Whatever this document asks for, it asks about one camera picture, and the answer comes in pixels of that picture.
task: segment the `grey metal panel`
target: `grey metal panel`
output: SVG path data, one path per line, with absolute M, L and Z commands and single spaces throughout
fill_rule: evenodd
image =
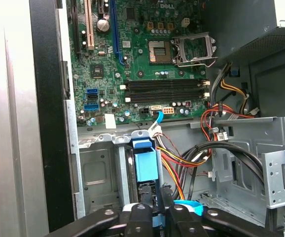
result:
M 261 115 L 285 116 L 285 50 L 251 64 L 250 73 Z
M 29 3 L 0 2 L 0 237 L 47 233 Z

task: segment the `white connector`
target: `white connector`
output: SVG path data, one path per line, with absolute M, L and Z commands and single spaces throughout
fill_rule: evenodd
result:
M 258 107 L 256 107 L 254 110 L 250 111 L 250 114 L 254 116 L 254 115 L 256 115 L 259 112 L 260 112 L 260 109 Z

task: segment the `sticker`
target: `sticker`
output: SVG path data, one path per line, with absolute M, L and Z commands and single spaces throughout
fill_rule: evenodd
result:
M 130 41 L 123 41 L 123 48 L 130 48 L 131 42 Z
M 106 129 L 116 128 L 114 114 L 105 114 L 104 116 L 105 116 L 105 128 Z

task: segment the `pci slot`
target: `pci slot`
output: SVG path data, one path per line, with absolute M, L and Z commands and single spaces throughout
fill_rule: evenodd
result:
M 133 80 L 126 81 L 125 84 L 130 91 L 188 89 L 202 86 L 196 79 Z
M 94 35 L 93 35 L 93 26 L 92 26 L 92 11 L 91 11 L 91 0 L 84 1 L 84 10 L 85 10 L 85 21 L 87 26 L 87 41 L 88 49 L 94 49 Z
M 190 100 L 204 96 L 204 90 L 188 90 L 188 91 L 154 91 L 154 92 L 127 92 L 125 97 L 130 98 L 131 103 L 147 103 L 154 101 L 176 101 Z
M 119 47 L 119 35 L 118 35 L 115 0 L 110 1 L 110 10 L 111 10 L 111 24 L 112 24 L 114 53 L 115 53 L 115 56 L 118 58 L 119 63 L 121 65 L 125 66 L 125 64 L 123 63 L 123 56 L 122 56 L 122 53 L 121 53 L 120 47 Z

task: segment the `pci express slot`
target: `pci express slot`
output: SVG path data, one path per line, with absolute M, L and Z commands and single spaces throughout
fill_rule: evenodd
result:
M 126 81 L 125 84 L 130 91 L 172 90 L 201 87 L 201 82 L 196 79 L 140 80 Z
M 118 35 L 118 26 L 117 26 L 117 15 L 116 15 L 116 3 L 115 0 L 110 1 L 110 10 L 111 10 L 111 23 L 112 23 L 112 36 L 113 36 L 113 48 L 115 56 L 118 58 L 118 61 L 121 65 L 123 63 L 123 56 L 119 47 L 119 35 Z
M 193 98 L 203 97 L 204 90 L 188 91 L 155 91 L 155 92 L 127 92 L 126 97 L 130 97 L 131 103 L 147 103 L 154 101 L 176 101 L 190 100 Z
M 94 49 L 94 35 L 93 35 L 93 25 L 92 25 L 92 11 L 91 11 L 91 0 L 84 1 L 84 11 L 85 11 L 85 22 L 87 26 L 87 41 L 88 49 Z
M 77 12 L 76 0 L 71 0 L 71 19 L 73 25 L 74 50 L 79 57 L 81 54 L 81 48 L 80 48 L 80 36 L 79 36 L 79 24 L 78 24 L 78 12 Z

